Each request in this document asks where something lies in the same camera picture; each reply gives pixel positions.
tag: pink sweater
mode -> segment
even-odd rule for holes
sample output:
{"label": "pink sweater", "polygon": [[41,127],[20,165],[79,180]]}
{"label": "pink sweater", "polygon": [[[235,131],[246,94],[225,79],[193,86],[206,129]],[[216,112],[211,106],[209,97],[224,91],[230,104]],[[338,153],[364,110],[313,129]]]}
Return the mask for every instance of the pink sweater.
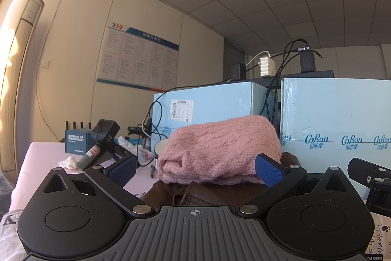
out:
{"label": "pink sweater", "polygon": [[281,160],[276,130],[263,116],[180,127],[159,156],[158,176],[165,183],[263,183],[255,175],[259,153]]}

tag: brown leather jacket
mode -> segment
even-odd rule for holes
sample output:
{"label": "brown leather jacket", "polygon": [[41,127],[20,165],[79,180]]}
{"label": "brown leather jacket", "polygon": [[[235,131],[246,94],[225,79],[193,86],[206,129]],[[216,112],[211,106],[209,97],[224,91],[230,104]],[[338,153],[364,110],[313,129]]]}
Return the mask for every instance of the brown leather jacket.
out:
{"label": "brown leather jacket", "polygon": [[[296,156],[282,153],[281,164],[299,165]],[[216,206],[229,205],[235,210],[238,206],[267,189],[265,184],[242,183],[232,186],[216,185],[213,183],[196,183],[189,185],[165,184],[156,182],[146,193],[143,200],[156,210],[162,205],[178,206]]]}

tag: table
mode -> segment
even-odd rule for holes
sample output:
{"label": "table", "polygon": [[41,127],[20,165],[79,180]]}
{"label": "table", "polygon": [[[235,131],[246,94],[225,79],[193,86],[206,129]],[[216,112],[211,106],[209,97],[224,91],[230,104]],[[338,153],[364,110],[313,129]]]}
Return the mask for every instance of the table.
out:
{"label": "table", "polygon": [[[11,196],[9,211],[24,209],[34,192],[53,167],[58,167],[58,162],[73,156],[76,161],[81,155],[73,155],[64,152],[64,143],[33,142],[31,143],[22,167],[18,181]],[[114,160],[105,161],[101,165],[107,167]],[[68,174],[77,174],[82,170],[65,169]],[[157,173],[151,178],[151,166],[138,167],[136,175],[124,186],[124,189],[132,194],[145,193],[158,181]]]}

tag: blue cardboard box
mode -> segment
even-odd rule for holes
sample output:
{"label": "blue cardboard box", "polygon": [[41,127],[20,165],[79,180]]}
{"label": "blue cardboard box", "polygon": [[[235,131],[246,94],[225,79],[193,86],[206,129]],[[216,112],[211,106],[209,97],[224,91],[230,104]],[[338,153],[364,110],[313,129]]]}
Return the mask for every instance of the blue cardboard box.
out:
{"label": "blue cardboard box", "polygon": [[[391,81],[286,78],[281,84],[282,151],[308,172],[355,157],[391,168]],[[363,199],[368,188],[350,180]]]}
{"label": "blue cardboard box", "polygon": [[69,129],[65,131],[65,153],[84,155],[95,141],[89,135],[91,129]]}
{"label": "blue cardboard box", "polygon": [[[152,123],[157,126],[159,133],[170,136],[182,126],[259,114],[265,103],[266,91],[267,88],[248,81],[167,92],[158,100],[162,104],[163,114],[158,103],[153,105]],[[155,94],[154,101],[160,95]],[[272,91],[268,97],[270,113],[273,102]],[[274,117],[277,118],[277,106]],[[157,134],[152,134],[152,137],[160,139]],[[152,150],[156,143],[152,140]]]}

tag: wall poster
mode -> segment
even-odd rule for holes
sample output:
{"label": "wall poster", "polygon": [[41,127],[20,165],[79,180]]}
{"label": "wall poster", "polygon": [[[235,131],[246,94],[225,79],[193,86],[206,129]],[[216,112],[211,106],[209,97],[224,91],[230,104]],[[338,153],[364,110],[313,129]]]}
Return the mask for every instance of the wall poster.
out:
{"label": "wall poster", "polygon": [[108,21],[97,82],[152,91],[176,85],[179,46],[155,35]]}

